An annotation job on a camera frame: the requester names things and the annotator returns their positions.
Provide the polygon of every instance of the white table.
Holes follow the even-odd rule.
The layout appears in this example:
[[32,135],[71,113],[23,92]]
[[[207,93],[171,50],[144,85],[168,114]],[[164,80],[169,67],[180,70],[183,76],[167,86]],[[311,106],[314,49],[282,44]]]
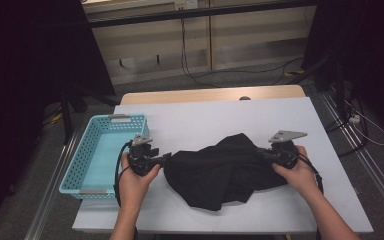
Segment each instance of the white table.
[[[115,113],[145,113],[152,146],[160,153],[199,150],[226,136],[245,133],[255,145],[269,147],[278,130],[301,131],[323,177],[325,195],[356,232],[371,224],[327,137],[309,98],[252,101],[139,104],[117,106]],[[111,231],[115,200],[84,200],[73,228]],[[229,203],[218,212],[191,208],[168,185],[163,171],[152,182],[137,222],[142,233],[284,234],[314,232],[316,224],[305,201],[290,186],[255,192],[246,204]]]

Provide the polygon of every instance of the metal bracket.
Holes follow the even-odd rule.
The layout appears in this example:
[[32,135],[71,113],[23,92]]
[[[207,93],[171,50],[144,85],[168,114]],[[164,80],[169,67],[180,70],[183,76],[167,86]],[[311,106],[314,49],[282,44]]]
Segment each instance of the metal bracket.
[[135,138],[133,139],[132,146],[138,146],[141,144],[152,142],[152,138],[150,137],[142,137],[140,134],[136,134]]
[[273,137],[269,139],[269,142],[271,143],[287,142],[289,140],[305,137],[307,135],[308,134],[304,132],[292,132],[292,131],[279,130]]

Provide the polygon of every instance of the electrical outlet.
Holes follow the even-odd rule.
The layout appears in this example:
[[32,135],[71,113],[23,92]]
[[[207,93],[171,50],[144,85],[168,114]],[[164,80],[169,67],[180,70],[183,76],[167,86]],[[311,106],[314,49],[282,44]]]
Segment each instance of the electrical outlet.
[[179,11],[184,9],[187,9],[185,1],[174,2],[174,10]]
[[351,123],[359,123],[360,122],[360,116],[359,115],[353,115],[350,118]]
[[186,0],[186,9],[196,9],[198,8],[198,0]]

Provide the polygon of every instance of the black curtain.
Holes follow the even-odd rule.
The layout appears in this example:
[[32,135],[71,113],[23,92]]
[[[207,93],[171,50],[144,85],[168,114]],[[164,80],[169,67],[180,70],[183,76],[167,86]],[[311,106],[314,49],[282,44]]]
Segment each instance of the black curtain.
[[323,1],[317,8],[305,53],[308,69],[323,56],[329,61],[315,74],[318,90],[336,81],[336,64],[344,80],[384,123],[384,1]]
[[0,204],[64,85],[114,94],[92,31],[64,27],[86,21],[78,0],[0,0]]

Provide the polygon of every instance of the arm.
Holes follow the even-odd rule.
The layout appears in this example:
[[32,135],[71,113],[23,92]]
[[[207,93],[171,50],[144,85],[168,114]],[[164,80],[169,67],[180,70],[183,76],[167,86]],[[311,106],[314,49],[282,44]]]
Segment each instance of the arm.
[[[301,154],[307,156],[304,147],[297,146],[297,148]],[[314,173],[307,164],[298,161],[291,170],[273,164],[273,169],[305,199],[316,219],[323,240],[360,239],[317,188]]]
[[[121,166],[123,169],[129,166],[127,153],[122,155]],[[133,239],[142,201],[159,170],[160,165],[157,164],[144,177],[136,175],[130,168],[124,171],[119,184],[121,206],[110,239]]]

